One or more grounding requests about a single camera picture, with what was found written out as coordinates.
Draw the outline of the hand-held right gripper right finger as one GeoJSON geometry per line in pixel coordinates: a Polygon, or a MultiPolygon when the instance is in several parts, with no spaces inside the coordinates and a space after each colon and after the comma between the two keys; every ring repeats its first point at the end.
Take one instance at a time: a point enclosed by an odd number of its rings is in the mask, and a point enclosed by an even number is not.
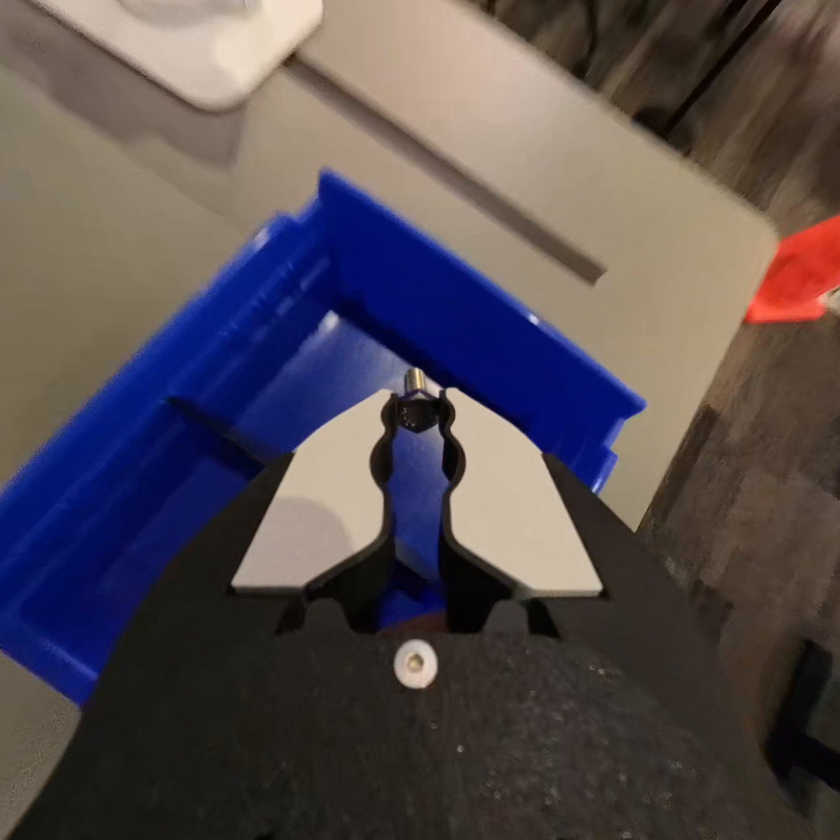
{"type": "Polygon", "coordinates": [[[601,597],[602,579],[539,447],[457,388],[441,391],[438,407],[448,630],[479,632],[501,602],[522,605],[527,622],[542,627],[545,602],[601,597]]]}

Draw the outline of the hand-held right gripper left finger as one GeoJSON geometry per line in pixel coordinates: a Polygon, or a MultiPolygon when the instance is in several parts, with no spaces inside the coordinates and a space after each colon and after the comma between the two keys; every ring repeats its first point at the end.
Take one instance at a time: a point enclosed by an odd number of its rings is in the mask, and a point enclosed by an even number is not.
{"type": "Polygon", "coordinates": [[[397,396],[379,390],[321,425],[290,456],[230,588],[336,601],[371,634],[396,567],[393,472],[397,396]]]}

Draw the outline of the silver hex bolt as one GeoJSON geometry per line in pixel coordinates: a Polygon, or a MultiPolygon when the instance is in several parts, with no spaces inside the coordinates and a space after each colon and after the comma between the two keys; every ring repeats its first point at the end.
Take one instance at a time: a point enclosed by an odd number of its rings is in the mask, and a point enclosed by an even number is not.
{"type": "MultiPolygon", "coordinates": [[[[409,389],[424,389],[427,387],[425,373],[417,368],[408,369],[403,378],[403,393],[409,389]]],[[[404,402],[402,396],[398,398],[398,420],[402,427],[414,434],[422,434],[438,424],[438,398],[432,402],[404,402]]]]}

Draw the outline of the blue plastic bin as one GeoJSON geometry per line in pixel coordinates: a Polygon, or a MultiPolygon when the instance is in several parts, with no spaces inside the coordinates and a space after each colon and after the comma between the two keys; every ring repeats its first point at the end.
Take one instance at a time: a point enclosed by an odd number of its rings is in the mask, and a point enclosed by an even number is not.
{"type": "Polygon", "coordinates": [[[399,363],[591,490],[646,408],[614,373],[337,173],[267,221],[2,489],[2,650],[75,705],[163,568],[399,363]]]}

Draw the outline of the orange traffic cone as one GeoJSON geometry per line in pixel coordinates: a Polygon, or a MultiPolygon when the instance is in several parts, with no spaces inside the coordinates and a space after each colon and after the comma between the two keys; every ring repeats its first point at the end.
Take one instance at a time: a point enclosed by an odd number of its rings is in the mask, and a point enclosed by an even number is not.
{"type": "Polygon", "coordinates": [[[744,316],[748,324],[819,319],[838,288],[839,216],[784,237],[744,316]]]}

